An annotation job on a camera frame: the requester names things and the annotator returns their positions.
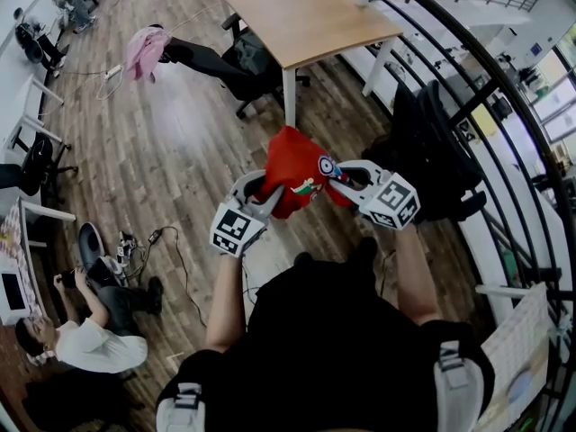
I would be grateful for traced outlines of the black swivel chair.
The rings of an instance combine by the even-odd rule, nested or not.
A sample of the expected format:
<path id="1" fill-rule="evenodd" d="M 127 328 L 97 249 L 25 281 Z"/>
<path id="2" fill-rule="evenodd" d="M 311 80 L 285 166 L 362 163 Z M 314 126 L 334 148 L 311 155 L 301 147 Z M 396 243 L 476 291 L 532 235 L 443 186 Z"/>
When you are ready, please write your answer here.
<path id="1" fill-rule="evenodd" d="M 58 175 L 68 171 L 76 174 L 79 170 L 78 166 L 59 166 L 64 151 L 71 149 L 71 144 L 62 144 L 58 155 L 53 159 L 52 140 L 45 133 L 37 132 L 20 165 L 0 164 L 0 190 L 17 188 L 29 196 L 44 191 L 47 197 L 63 204 L 65 200 L 59 195 Z"/>

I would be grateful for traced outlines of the person's left forearm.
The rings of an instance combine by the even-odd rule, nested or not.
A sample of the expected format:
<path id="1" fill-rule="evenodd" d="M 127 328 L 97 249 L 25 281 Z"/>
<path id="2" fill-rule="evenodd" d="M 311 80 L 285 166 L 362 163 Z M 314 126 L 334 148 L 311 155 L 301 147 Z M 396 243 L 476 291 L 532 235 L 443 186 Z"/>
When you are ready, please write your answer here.
<path id="1" fill-rule="evenodd" d="M 224 353 L 242 339 L 245 333 L 242 261 L 239 257 L 221 256 L 212 294 L 205 347 Z"/>

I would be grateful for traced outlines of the white patterned side table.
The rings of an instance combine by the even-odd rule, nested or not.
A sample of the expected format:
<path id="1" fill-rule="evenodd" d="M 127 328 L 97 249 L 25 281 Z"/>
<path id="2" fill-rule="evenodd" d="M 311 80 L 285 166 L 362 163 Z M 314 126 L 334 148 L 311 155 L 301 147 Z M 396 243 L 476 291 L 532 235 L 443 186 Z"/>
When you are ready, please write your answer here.
<path id="1" fill-rule="evenodd" d="M 476 292 L 519 300 L 503 322 L 482 344 L 495 372 L 494 393 L 474 432 L 505 432 L 513 426 L 545 387 L 552 320 L 548 311 L 547 286 L 529 289 L 478 285 Z M 534 376 L 530 389 L 515 403 L 506 398 L 509 384 L 525 367 Z"/>

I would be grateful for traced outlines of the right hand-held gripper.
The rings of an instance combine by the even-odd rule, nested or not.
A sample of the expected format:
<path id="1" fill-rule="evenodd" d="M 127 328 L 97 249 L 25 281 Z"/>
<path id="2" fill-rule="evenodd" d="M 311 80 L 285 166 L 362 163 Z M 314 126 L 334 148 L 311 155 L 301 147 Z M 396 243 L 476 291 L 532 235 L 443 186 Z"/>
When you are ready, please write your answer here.
<path id="1" fill-rule="evenodd" d="M 383 170 L 371 160 L 340 162 L 338 168 L 354 181 L 379 181 Z M 420 210 L 416 189 L 398 173 L 392 173 L 372 196 L 372 185 L 350 185 L 331 180 L 330 186 L 355 204 L 370 221 L 393 230 L 403 230 Z"/>

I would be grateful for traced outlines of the black office chair grey jacket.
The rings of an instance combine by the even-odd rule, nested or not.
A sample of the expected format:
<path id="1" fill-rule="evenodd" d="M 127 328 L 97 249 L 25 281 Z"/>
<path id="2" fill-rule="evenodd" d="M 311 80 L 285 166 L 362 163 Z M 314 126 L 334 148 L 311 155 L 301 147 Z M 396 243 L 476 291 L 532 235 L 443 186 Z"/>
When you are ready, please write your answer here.
<path id="1" fill-rule="evenodd" d="M 248 27 L 240 27 L 237 13 L 221 25 L 230 31 L 233 43 L 223 54 L 207 46 L 173 37 L 164 48 L 162 63 L 180 63 L 194 71 L 220 80 L 240 101 L 236 116 L 245 117 L 245 109 L 264 95 L 271 95 L 284 106 L 283 71 L 264 43 Z"/>

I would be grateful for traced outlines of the pink cloth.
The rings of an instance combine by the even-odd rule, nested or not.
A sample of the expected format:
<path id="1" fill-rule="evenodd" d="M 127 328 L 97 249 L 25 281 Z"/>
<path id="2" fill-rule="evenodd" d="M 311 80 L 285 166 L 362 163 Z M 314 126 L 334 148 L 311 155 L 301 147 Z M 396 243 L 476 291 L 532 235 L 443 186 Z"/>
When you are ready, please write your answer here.
<path id="1" fill-rule="evenodd" d="M 155 83 L 154 68 L 159 63 L 171 36 L 162 27 L 148 26 L 137 31 L 126 49 L 125 75 L 129 80 Z"/>

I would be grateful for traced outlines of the red printed shirt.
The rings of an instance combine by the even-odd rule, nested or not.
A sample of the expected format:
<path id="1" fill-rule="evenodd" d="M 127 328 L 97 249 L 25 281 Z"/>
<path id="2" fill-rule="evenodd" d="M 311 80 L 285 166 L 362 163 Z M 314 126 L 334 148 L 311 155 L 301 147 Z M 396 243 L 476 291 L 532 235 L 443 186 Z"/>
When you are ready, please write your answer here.
<path id="1" fill-rule="evenodd" d="M 308 206 L 323 191 L 334 204 L 352 207 L 352 202 L 329 185 L 331 179 L 345 182 L 348 177 L 323 148 L 295 128 L 284 126 L 270 140 L 265 181 L 256 198 L 263 201 L 282 186 L 283 194 L 272 211 L 279 220 Z"/>

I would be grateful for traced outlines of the white table with patterned top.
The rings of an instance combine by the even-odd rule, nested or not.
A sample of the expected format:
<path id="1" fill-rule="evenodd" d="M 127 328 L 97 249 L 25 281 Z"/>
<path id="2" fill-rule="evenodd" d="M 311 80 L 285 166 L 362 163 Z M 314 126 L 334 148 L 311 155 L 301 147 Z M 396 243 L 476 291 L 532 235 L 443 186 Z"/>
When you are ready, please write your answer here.
<path id="1" fill-rule="evenodd" d="M 39 217 L 45 210 L 37 203 L 18 198 L 0 224 L 0 271 L 19 272 L 31 315 L 36 316 L 43 315 L 45 307 L 33 268 L 26 215 L 30 213 Z"/>

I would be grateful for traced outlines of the light wooden table white legs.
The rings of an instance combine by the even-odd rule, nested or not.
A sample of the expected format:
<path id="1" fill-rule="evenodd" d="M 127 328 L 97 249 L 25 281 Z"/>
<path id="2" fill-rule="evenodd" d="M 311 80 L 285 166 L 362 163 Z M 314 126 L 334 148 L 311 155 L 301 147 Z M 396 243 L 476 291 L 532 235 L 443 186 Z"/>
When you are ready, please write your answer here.
<path id="1" fill-rule="evenodd" d="M 265 44 L 282 68 L 286 125 L 296 125 L 296 72 L 347 50 L 379 44 L 364 81 L 369 96 L 402 29 L 381 11 L 356 0 L 220 0 Z"/>

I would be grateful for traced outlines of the dark oval basket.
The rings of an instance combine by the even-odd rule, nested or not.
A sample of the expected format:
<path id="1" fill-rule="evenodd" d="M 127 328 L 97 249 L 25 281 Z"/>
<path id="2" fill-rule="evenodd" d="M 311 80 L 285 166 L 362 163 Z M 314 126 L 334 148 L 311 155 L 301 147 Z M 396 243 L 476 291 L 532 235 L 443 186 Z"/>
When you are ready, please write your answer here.
<path id="1" fill-rule="evenodd" d="M 89 270 L 99 257 L 105 256 L 104 243 L 97 227 L 91 222 L 85 222 L 78 233 L 77 246 L 82 265 Z"/>

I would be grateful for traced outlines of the person's right forearm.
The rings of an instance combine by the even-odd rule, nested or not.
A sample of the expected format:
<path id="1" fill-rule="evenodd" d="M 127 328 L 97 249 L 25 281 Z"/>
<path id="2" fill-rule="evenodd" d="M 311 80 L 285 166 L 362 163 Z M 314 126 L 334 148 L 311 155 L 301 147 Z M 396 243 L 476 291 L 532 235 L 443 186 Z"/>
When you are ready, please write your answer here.
<path id="1" fill-rule="evenodd" d="M 417 325 L 439 320 L 437 291 L 413 224 L 395 232 L 399 310 Z"/>

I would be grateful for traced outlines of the white device with screen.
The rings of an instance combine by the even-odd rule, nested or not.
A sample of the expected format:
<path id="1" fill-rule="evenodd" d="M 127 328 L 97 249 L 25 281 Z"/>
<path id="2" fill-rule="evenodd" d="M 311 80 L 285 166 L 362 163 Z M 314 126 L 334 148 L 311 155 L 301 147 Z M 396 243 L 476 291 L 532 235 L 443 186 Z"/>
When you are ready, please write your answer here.
<path id="1" fill-rule="evenodd" d="M 0 271 L 0 322 L 12 326 L 31 315 L 22 278 L 18 271 Z"/>

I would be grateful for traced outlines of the person's black clothed body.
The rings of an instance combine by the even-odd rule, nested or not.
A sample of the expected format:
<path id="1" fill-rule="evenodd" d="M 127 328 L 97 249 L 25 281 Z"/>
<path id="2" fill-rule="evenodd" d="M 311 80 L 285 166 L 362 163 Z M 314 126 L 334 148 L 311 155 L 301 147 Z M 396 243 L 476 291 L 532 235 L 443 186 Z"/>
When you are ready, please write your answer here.
<path id="1" fill-rule="evenodd" d="M 495 373 L 470 325 L 417 325 L 375 290 L 377 244 L 343 263 L 300 254 L 263 285 L 226 352 L 188 356 L 157 432 L 470 432 Z"/>

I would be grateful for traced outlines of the small marker device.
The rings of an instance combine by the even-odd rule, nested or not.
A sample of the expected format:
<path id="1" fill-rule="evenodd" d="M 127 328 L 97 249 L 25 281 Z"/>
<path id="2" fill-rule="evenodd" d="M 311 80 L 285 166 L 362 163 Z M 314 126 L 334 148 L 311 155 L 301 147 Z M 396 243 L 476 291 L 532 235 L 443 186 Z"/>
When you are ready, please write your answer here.
<path id="1" fill-rule="evenodd" d="M 137 244 L 134 237 L 131 235 L 120 235 L 120 242 L 116 249 L 116 261 L 122 266 L 127 266 L 131 261 L 132 251 L 136 248 Z"/>

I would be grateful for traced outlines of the blue plate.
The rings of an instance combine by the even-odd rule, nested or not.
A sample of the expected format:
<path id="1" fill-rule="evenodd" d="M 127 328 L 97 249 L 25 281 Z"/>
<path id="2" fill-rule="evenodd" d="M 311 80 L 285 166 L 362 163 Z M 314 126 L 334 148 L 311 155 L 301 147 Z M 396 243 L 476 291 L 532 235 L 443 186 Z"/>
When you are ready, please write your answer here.
<path id="1" fill-rule="evenodd" d="M 509 404 L 518 401 L 530 389 L 533 378 L 530 367 L 525 367 L 517 373 L 507 389 L 506 398 Z"/>

